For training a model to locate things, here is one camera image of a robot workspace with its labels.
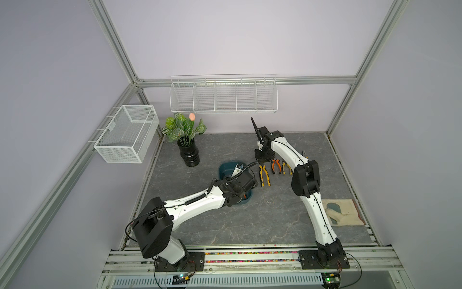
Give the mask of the grey orange Greener pliers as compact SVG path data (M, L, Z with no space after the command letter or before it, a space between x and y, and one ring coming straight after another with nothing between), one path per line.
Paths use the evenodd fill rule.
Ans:
M271 160L271 171L275 174L282 174L282 165L280 164L280 160L272 159Z

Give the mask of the yellow grey pliers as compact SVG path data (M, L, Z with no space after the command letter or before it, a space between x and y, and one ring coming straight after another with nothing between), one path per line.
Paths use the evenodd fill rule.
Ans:
M264 187L266 185L268 187L271 186L270 176L268 174L266 165L263 162L259 162L259 179L261 187Z

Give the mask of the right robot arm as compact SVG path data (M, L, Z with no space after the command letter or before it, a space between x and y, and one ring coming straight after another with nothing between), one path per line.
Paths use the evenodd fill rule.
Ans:
M291 188L300 197L308 211L315 231L318 261L328 267L347 260L342 243L334 232L323 207L320 194L318 163L293 148L280 131L270 132L266 127L254 127L258 143L256 160L264 164L279 155L292 169Z

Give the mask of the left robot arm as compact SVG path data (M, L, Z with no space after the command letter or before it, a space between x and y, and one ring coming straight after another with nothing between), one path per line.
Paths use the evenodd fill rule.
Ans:
M244 169L235 172L229 178L213 179L206 189L180 199L151 199L130 225L143 258L157 256L172 265L185 260L187 250L172 232L200 214L240 204L258 185L253 173Z

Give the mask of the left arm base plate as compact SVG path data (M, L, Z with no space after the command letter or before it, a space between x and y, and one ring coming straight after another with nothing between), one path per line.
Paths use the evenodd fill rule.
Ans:
M190 252L174 264L169 263L162 257L158 257L155 261L154 269L156 272L203 272L204 265L204 252Z

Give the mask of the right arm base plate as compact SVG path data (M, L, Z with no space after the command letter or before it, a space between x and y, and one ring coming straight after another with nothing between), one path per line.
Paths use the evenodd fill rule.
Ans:
M345 252L328 255L320 250L300 250L298 252L298 261L303 270L340 270L350 268L350 263Z

